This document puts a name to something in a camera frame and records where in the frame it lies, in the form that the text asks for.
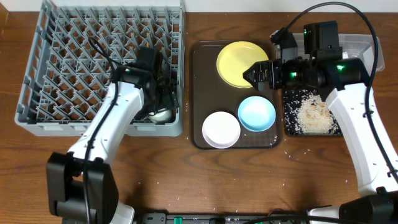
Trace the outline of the white pink bowl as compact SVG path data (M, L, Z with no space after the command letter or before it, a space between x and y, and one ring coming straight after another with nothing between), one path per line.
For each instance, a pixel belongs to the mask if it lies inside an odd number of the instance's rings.
M217 111L206 117L201 132L210 146L226 149L238 141L241 128L239 121L232 114Z

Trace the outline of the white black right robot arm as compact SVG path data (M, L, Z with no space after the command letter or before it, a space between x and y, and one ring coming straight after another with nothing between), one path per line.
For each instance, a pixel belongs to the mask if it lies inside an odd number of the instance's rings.
M307 223L397 223L397 153L377 111L371 77L358 58L254 63L243 78L256 90L314 88L335 117L356 171L360 197L313 208Z

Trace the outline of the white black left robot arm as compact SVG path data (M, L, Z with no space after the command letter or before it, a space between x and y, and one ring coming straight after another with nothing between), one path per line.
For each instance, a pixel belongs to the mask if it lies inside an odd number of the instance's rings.
M132 223L135 210L119 199L112 166L134 119L164 114L178 101L169 75L120 65L97 115L64 153L46 164L50 214L65 223Z

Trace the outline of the pale green cup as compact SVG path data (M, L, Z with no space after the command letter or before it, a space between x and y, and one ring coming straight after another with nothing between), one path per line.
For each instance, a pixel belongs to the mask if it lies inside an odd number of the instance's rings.
M149 119L156 124L164 124L171 121L173 117L172 110L166 110L159 113L149 113Z

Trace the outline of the yellow round plate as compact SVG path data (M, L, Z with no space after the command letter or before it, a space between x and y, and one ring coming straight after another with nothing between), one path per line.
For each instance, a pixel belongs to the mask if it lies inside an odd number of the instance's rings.
M252 88L243 78L243 72L255 62L268 60L266 52L258 45L237 41L223 47L217 56L216 68L220 77L235 88Z

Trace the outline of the light blue bowl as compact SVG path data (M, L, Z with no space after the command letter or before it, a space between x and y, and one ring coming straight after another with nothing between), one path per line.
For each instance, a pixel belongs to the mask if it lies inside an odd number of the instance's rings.
M276 120L274 105L262 96L250 96L244 99L238 107L240 123L252 132L268 130Z

